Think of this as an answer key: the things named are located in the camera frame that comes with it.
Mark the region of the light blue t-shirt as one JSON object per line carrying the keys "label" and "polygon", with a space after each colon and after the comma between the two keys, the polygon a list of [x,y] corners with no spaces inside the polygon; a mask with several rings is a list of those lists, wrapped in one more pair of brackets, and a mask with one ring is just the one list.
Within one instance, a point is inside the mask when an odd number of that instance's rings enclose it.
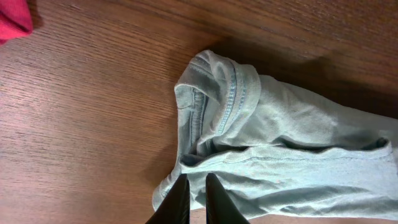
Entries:
{"label": "light blue t-shirt", "polygon": [[335,103],[205,50],[175,88],[177,161],[155,189],[160,204],[180,174],[193,209],[218,176],[248,219],[397,219],[397,120]]}

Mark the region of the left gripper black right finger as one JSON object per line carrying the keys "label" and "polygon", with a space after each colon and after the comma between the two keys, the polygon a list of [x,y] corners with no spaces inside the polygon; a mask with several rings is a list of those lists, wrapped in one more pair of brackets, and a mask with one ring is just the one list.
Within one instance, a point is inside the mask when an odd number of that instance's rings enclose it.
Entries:
{"label": "left gripper black right finger", "polygon": [[206,223],[249,224],[213,173],[206,177]]}

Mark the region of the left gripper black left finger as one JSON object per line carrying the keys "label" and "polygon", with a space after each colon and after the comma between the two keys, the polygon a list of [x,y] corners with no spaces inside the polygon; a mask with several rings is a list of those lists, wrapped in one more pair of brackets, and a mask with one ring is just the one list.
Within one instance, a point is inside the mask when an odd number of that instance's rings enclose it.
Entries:
{"label": "left gripper black left finger", "polygon": [[160,207],[146,224],[189,224],[190,184],[187,174],[181,174]]}

